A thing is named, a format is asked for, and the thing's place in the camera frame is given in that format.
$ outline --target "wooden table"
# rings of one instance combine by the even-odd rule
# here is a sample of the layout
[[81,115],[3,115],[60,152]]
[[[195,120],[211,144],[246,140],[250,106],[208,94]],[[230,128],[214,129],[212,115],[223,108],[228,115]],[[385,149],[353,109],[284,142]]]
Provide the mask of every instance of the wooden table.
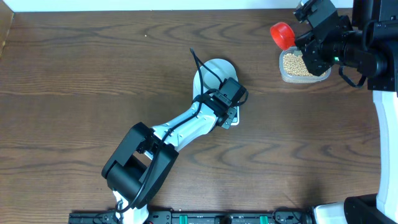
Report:
[[231,61],[250,95],[239,126],[183,149],[152,205],[263,211],[376,193],[371,92],[336,67],[321,83],[283,82],[279,21],[306,29],[291,9],[16,14],[0,60],[0,222],[113,207],[102,167],[132,125],[188,109],[189,47]]

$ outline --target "clear plastic container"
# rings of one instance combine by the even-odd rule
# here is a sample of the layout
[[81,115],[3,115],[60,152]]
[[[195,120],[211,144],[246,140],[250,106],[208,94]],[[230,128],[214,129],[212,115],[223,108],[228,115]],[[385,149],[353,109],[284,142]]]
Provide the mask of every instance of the clear plastic container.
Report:
[[320,77],[316,77],[315,75],[306,77],[306,76],[288,74],[284,68],[284,55],[289,54],[289,53],[292,54],[295,50],[297,50],[297,47],[291,47],[287,50],[282,51],[282,53],[280,53],[280,56],[279,56],[280,74],[282,74],[282,79],[285,82],[287,82],[287,83],[315,83],[315,82],[323,81],[329,77],[331,68],[329,68],[326,71],[326,75],[320,76]]

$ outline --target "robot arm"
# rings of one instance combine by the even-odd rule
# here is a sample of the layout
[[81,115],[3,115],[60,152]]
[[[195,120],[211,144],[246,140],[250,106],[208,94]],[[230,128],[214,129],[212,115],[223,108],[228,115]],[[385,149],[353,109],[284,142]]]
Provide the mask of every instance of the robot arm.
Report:
[[[118,201],[116,216],[123,223],[146,220],[146,205],[160,189],[178,152],[215,126],[228,129],[237,113],[235,106],[245,93],[245,87],[229,78],[219,90],[198,95],[186,112],[168,123],[152,128],[138,123],[129,130],[102,170]],[[134,151],[152,159],[150,166],[141,163]]]
[[[354,0],[352,23],[348,16],[338,15],[330,0],[303,0],[294,12],[298,21],[307,21],[312,28],[295,38],[308,71],[319,76],[337,64],[339,75],[353,87],[361,87],[368,79],[379,116],[381,181],[377,197],[350,197],[344,203],[320,205],[314,209],[318,223],[398,223],[397,13],[397,0]],[[362,74],[357,85],[344,75],[344,66]]]

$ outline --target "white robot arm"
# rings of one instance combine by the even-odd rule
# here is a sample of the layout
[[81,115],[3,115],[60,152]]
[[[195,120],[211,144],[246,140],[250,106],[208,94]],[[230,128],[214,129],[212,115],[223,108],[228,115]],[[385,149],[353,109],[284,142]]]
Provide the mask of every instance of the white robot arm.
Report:
[[[215,126],[228,129],[236,123],[238,107],[248,98],[248,91],[238,83],[234,69],[227,76],[222,75],[222,82],[191,51],[197,63],[201,90],[191,107],[165,124],[152,128],[142,123],[134,125],[103,168],[102,176],[116,197],[116,217],[121,223],[144,223],[149,214],[147,203],[160,189],[178,152]],[[220,81],[217,88],[204,87],[199,63]],[[245,94],[245,101],[240,103],[239,99]],[[152,159],[150,166],[146,167],[132,155],[134,151]]]

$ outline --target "red bottle cap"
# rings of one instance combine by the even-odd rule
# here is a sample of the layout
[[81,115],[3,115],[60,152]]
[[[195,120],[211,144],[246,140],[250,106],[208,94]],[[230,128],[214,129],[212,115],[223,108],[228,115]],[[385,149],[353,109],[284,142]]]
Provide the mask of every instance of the red bottle cap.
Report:
[[289,47],[294,46],[294,32],[289,25],[284,22],[278,22],[273,25],[270,29],[271,36],[274,39],[276,45],[282,50],[287,50]]

